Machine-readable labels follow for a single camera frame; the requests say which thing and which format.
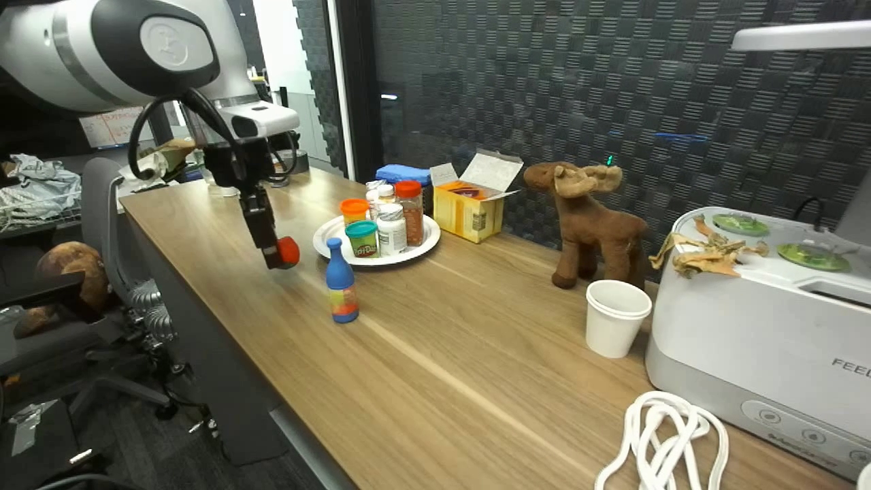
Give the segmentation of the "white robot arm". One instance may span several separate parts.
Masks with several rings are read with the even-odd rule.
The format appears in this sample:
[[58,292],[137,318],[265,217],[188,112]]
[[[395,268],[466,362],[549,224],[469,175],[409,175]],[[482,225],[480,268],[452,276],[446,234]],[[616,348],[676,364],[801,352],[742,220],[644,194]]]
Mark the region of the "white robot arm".
[[247,80],[247,54],[225,0],[3,0],[3,103],[62,115],[139,106],[127,166],[139,180],[139,130],[165,102],[203,125],[206,166],[240,190],[243,217],[267,268],[290,268],[262,182],[269,140],[289,136],[294,110]]

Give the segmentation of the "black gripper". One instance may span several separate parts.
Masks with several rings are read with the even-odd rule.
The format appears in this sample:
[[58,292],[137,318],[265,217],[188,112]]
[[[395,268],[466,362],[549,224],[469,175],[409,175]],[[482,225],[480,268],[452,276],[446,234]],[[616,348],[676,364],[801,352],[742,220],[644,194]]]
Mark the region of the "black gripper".
[[273,152],[262,140],[231,144],[209,144],[203,164],[221,187],[243,194],[243,217],[269,269],[281,268],[273,205],[265,187],[252,187],[273,175]]

